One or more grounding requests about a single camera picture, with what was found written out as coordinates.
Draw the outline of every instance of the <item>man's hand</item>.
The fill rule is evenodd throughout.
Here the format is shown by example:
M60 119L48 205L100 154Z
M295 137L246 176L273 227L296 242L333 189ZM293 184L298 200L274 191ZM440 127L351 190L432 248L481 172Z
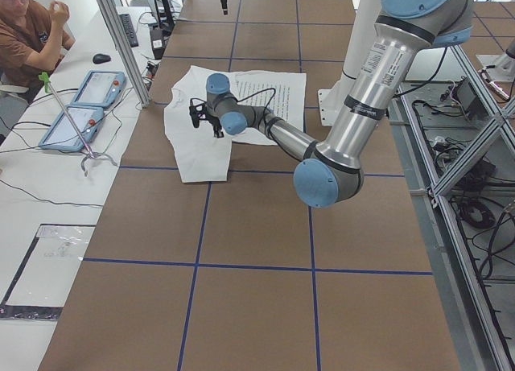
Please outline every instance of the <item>man's hand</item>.
M70 18L68 5L59 1L52 1L48 11L50 12L52 24L55 23L59 27L63 27Z

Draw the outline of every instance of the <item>brown shirt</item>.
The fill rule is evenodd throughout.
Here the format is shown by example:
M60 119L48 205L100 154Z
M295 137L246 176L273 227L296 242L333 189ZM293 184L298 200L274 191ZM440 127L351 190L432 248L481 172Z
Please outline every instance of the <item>brown shirt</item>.
M41 69L25 65L32 50L41 52L50 35L52 20L48 10L29 0L26 14L27 25L20 27L0 11L0 69L13 85L40 88L43 83L38 75ZM63 43L69 35L63 31Z

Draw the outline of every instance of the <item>transparent plastic sheet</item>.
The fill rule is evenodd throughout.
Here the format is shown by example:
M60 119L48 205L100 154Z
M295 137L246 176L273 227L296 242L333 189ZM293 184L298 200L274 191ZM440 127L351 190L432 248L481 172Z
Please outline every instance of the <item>transparent plastic sheet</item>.
M40 225L0 303L0 319L59 319L93 230Z

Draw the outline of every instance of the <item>keyboard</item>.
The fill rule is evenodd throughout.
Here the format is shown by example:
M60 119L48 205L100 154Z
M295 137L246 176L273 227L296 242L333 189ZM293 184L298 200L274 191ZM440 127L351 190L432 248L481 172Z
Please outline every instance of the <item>keyboard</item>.
M137 47L139 45L138 37L134 31L134 25L130 19L130 14L120 14L120 20L122 21L123 30L125 31L127 39L129 40L130 47Z

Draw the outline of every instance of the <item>black mouse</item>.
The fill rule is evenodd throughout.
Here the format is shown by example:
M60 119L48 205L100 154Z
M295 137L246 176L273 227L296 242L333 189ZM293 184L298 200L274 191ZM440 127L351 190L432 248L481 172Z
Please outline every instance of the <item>black mouse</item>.
M111 61L111 56L109 56L109 55L103 55L101 53L97 53L95 56L93 56L93 63L95 63L95 64L103 64L103 63L107 63L108 61Z

